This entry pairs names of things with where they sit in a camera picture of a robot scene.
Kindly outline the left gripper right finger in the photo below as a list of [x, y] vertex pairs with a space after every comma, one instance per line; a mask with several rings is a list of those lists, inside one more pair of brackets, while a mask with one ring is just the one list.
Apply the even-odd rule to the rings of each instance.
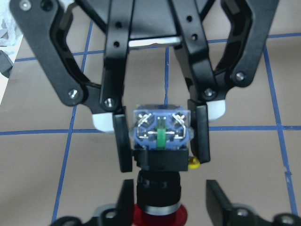
[[301, 217], [280, 213], [267, 221], [252, 208], [230, 202], [216, 180], [206, 181], [206, 209], [214, 226], [299, 226]]

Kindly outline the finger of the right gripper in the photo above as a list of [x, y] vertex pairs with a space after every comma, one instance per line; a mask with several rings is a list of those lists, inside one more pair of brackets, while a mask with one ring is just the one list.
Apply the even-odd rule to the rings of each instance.
[[135, 3], [79, 0], [77, 4], [106, 34], [101, 84], [91, 82], [83, 74], [69, 50], [66, 37], [73, 15], [59, 1], [12, 0], [9, 9], [61, 102], [87, 106], [99, 130], [111, 125], [120, 170], [131, 172], [132, 150], [122, 97]]

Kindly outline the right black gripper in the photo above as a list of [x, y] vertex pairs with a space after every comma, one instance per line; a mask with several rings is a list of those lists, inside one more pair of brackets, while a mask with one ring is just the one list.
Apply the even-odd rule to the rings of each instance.
[[176, 46], [190, 98], [194, 138], [191, 151], [200, 163], [210, 161], [209, 114], [225, 108], [233, 87], [249, 86], [256, 73], [277, 0], [223, 0], [231, 29], [216, 68], [202, 22], [212, 0], [78, 0], [83, 11], [105, 34], [105, 49]]

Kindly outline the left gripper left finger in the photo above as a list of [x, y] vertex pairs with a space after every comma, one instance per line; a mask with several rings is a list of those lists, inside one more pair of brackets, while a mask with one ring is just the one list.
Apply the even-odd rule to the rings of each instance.
[[106, 204], [95, 209], [91, 219], [83, 223], [79, 218], [65, 216], [52, 226], [130, 226], [134, 218], [134, 181], [123, 181], [116, 204]]

